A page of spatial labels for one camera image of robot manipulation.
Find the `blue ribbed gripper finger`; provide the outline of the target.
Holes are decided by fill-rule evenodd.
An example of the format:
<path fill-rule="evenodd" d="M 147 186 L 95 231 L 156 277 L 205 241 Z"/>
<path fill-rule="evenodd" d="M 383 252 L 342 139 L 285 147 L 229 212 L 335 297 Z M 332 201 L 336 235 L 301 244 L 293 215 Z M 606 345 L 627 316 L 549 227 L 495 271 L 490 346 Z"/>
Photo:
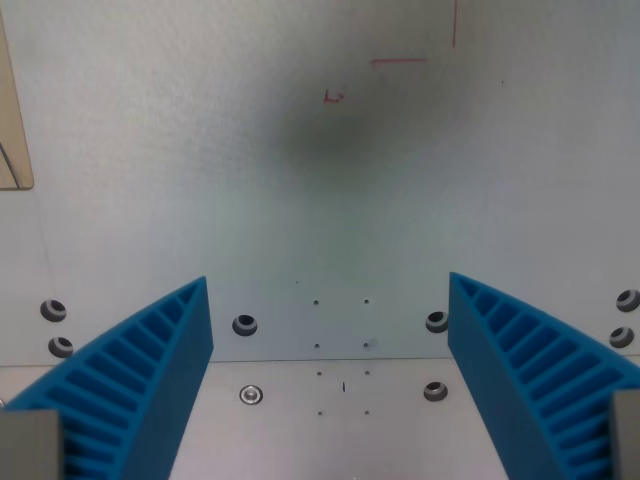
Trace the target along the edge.
<path fill-rule="evenodd" d="M 458 273 L 448 346 L 511 479 L 611 479 L 609 406 L 632 362 L 561 320 Z"/>
<path fill-rule="evenodd" d="M 5 410 L 59 415 L 66 479 L 167 479 L 213 349 L 200 277 L 99 335 Z"/>

